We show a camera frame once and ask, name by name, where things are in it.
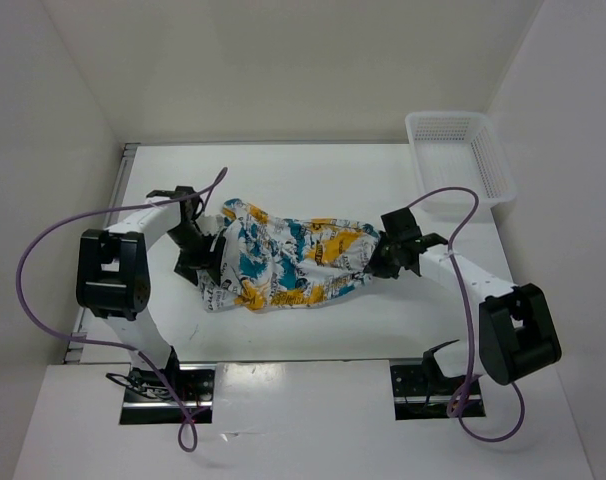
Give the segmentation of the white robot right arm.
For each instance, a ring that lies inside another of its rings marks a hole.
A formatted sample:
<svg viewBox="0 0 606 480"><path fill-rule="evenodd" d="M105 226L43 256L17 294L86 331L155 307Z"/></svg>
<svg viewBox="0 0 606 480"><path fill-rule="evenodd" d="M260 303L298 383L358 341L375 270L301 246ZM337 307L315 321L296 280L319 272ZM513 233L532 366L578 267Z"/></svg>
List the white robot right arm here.
<svg viewBox="0 0 606 480"><path fill-rule="evenodd" d="M407 208L382 216L384 230L366 271L396 279L402 270L466 295L472 316L475 374L499 385L557 363L562 348L544 292L503 280L452 249L437 233L424 234Z"/></svg>

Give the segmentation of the patterned white yellow teal shorts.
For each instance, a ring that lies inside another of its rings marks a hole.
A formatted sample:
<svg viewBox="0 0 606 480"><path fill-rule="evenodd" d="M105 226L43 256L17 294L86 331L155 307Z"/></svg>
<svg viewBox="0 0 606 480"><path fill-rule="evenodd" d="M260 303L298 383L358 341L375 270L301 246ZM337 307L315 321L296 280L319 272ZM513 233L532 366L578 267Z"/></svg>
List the patterned white yellow teal shorts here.
<svg viewBox="0 0 606 480"><path fill-rule="evenodd" d="M366 271L381 234L356 220L270 215L235 198L206 225L225 241L220 279L197 273L204 308L310 308L371 283Z"/></svg>

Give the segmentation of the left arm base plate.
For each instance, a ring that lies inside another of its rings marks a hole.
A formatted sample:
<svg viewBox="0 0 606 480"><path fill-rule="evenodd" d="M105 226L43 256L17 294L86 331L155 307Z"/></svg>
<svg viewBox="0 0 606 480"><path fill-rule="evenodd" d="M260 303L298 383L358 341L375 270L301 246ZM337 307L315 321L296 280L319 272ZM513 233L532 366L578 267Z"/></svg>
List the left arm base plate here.
<svg viewBox="0 0 606 480"><path fill-rule="evenodd" d="M214 363L182 364L176 375L175 391L196 424L212 422L215 375ZM127 375L107 373L106 378L125 389L121 425L180 424L184 419L154 374L132 369Z"/></svg>

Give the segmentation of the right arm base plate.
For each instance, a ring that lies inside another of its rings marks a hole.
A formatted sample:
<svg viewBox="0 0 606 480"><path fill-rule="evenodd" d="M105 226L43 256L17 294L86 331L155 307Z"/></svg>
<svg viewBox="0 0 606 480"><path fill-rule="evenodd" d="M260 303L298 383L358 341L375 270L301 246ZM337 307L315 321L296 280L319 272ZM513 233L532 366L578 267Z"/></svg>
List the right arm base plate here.
<svg viewBox="0 0 606 480"><path fill-rule="evenodd" d="M464 377L433 385L419 360L391 362L390 377L396 421L447 419L447 406Z"/></svg>

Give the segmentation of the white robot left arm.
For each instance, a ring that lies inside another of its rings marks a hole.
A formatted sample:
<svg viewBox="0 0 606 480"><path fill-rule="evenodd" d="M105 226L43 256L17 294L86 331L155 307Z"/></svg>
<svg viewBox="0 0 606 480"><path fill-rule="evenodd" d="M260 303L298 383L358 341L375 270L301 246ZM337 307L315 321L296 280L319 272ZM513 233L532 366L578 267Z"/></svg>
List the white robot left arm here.
<svg viewBox="0 0 606 480"><path fill-rule="evenodd" d="M148 308L152 293L148 251L167 236L179 249L174 272L199 284L198 275L221 280L226 240L205 234L196 220L205 201L193 188L154 190L141 208L104 230L89 229L80 239L76 297L129 345L134 370L131 383L147 386L168 400L183 385L174 347L160 334Z"/></svg>

